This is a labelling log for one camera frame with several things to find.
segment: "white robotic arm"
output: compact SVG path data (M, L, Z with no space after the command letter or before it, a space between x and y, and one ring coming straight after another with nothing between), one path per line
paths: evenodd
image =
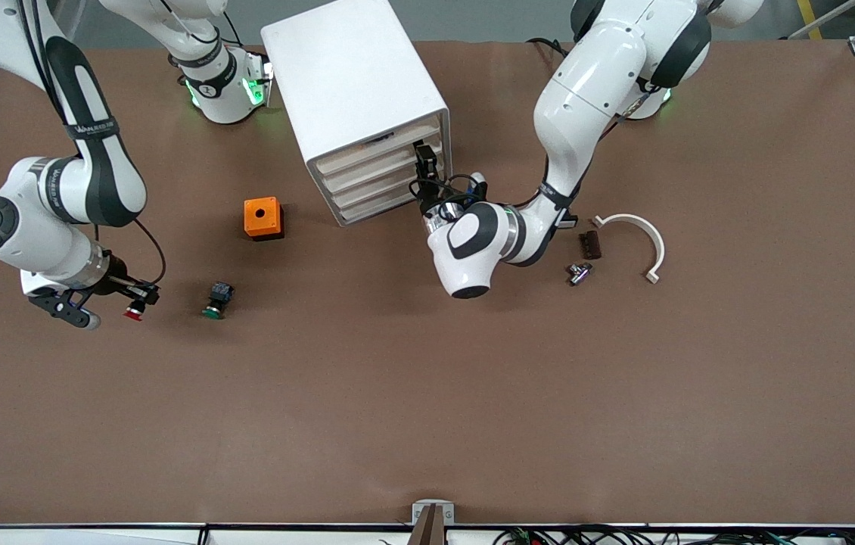
M192 103L210 121L236 123L269 100L272 65L262 55L225 45L209 22L228 0L100 0L151 34L185 74Z
M31 303L93 329L82 305L91 294L123 293L129 312L154 304L158 288L131 279L121 259L74 227L123 227L146 204L117 121L81 49L61 35L47 4L0 0L0 68L49 91L79 155L18 161L0 189L0 260L20 269ZM79 303L71 297L79 294Z
M763 0L579 0L575 48L535 107L535 132L546 150L545 179L517 206L445 198L438 184L418 184L427 245L445 290L458 299L487 293L499 261L530 266L545 253L579 194L597 142L612 118L672 89L707 57L708 9L740 4L749 18ZM576 21L576 13L582 18ZM662 100L663 93L652 97Z

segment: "yellow stripe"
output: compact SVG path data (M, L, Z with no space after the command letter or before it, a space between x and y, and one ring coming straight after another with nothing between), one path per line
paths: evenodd
M811 7L811 0L797 0L797 7L801 10L801 17L804 19L804 24L814 22L814 8ZM808 32L807 35L811 40L822 40L820 28L815 28L811 32Z

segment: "orange box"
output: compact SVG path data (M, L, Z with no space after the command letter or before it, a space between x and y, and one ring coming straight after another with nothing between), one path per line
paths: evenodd
M254 241L283 238L283 207L276 197L250 199L243 206L243 228Z

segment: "white box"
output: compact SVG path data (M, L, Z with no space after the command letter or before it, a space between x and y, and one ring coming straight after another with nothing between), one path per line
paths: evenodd
M262 36L303 162L338 223L414 199L420 139L451 176L448 106L388 0L337 0Z

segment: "gray floor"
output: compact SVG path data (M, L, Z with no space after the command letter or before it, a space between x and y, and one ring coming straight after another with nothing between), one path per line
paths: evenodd
M259 29L273 21L309 10L327 0L232 0L229 13L245 42L259 42ZM813 0L820 15L840 0ZM151 36L131 22L105 10L96 0L51 0L65 8L84 5L74 25L74 40L82 48L157 48ZM414 40L466 42L521 42L535 36L568 40L572 0L392 0L394 10ZM226 30L225 21L217 21ZM797 0L764 0L763 9L749 24L735 30L714 29L715 40L774 40L804 22ZM855 33L855 8L832 21L826 38Z

